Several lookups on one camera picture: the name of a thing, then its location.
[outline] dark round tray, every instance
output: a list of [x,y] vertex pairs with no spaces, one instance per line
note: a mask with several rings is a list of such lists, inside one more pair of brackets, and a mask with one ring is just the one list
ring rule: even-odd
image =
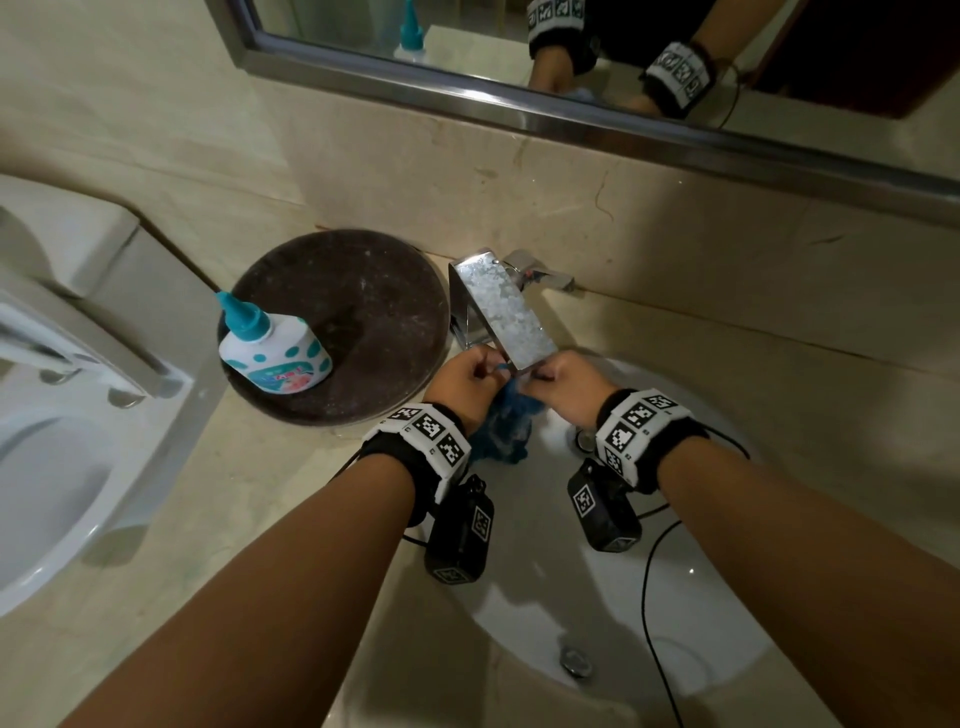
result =
[[[233,295],[300,316],[333,372],[295,395],[264,392],[224,364],[229,383],[262,412],[295,425],[347,425],[409,400],[444,361],[450,307],[418,250],[380,232],[312,232],[257,260]],[[217,340],[227,335],[223,315]]]

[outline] bottle label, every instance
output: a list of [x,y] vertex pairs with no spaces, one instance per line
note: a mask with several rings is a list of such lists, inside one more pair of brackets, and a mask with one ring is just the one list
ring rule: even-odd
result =
[[260,389],[289,395],[306,389],[313,380],[313,375],[312,364],[306,361],[292,361],[250,372],[247,378]]

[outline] mirror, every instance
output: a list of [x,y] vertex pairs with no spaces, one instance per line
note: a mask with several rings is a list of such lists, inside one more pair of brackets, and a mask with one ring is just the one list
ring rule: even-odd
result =
[[[960,20],[955,3],[253,4],[262,29],[274,36],[529,87],[585,104],[648,115],[666,111],[694,126],[960,179],[960,44],[951,37]],[[680,43],[674,53],[664,53],[674,41]],[[691,48],[696,49],[692,55]],[[691,84],[698,83],[708,89],[696,89],[688,98]],[[679,109],[675,96],[687,101],[687,108]]]

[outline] mirror frame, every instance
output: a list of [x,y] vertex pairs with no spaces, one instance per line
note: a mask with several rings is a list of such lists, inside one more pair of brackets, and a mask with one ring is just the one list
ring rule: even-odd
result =
[[272,36],[246,0],[206,4],[254,76],[960,229],[960,181]]

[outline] faucet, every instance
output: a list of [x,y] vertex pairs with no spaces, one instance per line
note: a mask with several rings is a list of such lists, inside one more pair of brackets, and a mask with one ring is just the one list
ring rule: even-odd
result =
[[572,276],[546,268],[527,251],[502,259],[490,249],[450,263],[450,330],[464,349],[493,341],[514,374],[534,369],[557,345],[523,298],[530,283],[570,292]]

